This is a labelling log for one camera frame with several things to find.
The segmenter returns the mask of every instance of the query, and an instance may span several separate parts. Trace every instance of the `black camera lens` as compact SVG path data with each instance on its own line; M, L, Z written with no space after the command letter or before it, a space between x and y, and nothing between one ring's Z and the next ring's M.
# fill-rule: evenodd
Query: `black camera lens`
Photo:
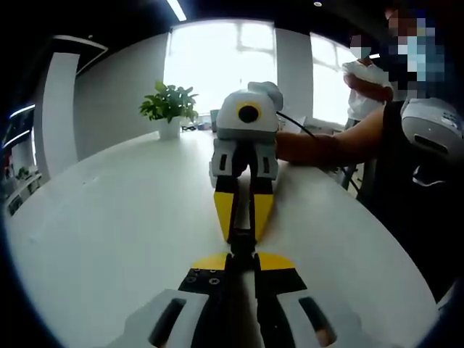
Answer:
M239 110L239 118L245 123L251 123L258 119L260 113L256 109L256 107L252 107L251 105L246 105Z

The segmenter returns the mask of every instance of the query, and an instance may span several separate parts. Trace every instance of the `window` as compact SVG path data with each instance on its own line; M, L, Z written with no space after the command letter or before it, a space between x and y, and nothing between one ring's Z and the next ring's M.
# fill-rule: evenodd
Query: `window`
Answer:
M166 84L194 87L196 110L220 109L249 81L277 84L276 40L271 23L208 20L173 28L165 61Z
M356 60L351 51L332 40L311 33L313 110L315 119L345 125L348 120L349 87L341 65Z

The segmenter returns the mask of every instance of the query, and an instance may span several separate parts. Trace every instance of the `ceiling light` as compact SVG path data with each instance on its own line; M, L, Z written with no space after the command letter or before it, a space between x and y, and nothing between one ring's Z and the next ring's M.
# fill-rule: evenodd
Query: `ceiling light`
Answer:
M21 112L27 111L27 110L32 109L34 107L36 107L35 104L29 105L28 107L23 107L22 109L19 109L19 110L13 112L8 118L12 118L12 117L16 116L17 114L20 114Z
M184 20L187 20L187 17L183 13L182 7L180 6L180 4L178 3L177 0L166 0L166 1L169 4L169 6L171 6L171 9L173 9L175 15L177 16L177 19L180 22L183 22Z
M3 148L7 147L7 146L10 145L13 141L15 141L15 140L21 138L22 136L25 136L25 135L28 134L29 132L30 132L30 130L27 130L27 131L21 133L20 135L15 136L12 140L8 141L5 145L3 145Z

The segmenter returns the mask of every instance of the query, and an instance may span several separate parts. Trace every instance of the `face mask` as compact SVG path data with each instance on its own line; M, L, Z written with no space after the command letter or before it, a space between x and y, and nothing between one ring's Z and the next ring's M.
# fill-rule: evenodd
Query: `face mask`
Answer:
M366 58L370 54L370 47L351 47L351 53L358 59Z
M417 81L441 80L444 73L444 50L433 36L399 38L398 54L407 60L407 71L417 73Z

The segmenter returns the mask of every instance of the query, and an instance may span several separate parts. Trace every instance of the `white table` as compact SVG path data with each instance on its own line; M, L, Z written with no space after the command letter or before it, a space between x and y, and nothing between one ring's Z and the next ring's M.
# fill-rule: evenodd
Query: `white table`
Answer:
M100 152L48 182L9 221L20 278L66 347L104 345L196 259L228 250L208 177L209 132L156 133ZM259 250L286 255L310 291L409 346L436 317L431 292L389 232L331 178L282 165Z

